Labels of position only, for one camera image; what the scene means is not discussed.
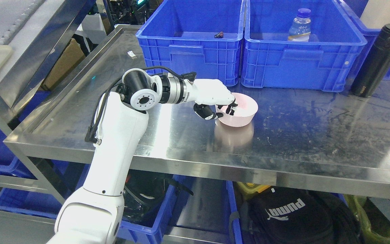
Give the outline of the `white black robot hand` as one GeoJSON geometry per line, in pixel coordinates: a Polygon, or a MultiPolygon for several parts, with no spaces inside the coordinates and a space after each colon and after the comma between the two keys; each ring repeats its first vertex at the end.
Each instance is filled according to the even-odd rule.
{"type": "Polygon", "coordinates": [[[215,120],[223,117],[222,112],[213,112],[211,106],[219,109],[226,107],[225,114],[234,116],[238,107],[235,96],[218,79],[195,79],[193,82],[184,79],[186,85],[183,102],[194,102],[195,114],[204,120],[215,120]]]}

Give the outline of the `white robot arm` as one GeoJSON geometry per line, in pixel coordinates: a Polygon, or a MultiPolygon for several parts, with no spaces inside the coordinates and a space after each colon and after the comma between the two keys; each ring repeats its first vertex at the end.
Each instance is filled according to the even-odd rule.
{"type": "Polygon", "coordinates": [[[132,68],[114,81],[96,103],[85,141],[95,147],[81,187],[62,205],[49,244],[113,244],[123,218],[126,177],[144,135],[148,110],[179,104],[194,89],[196,72],[149,75],[132,68]]]}

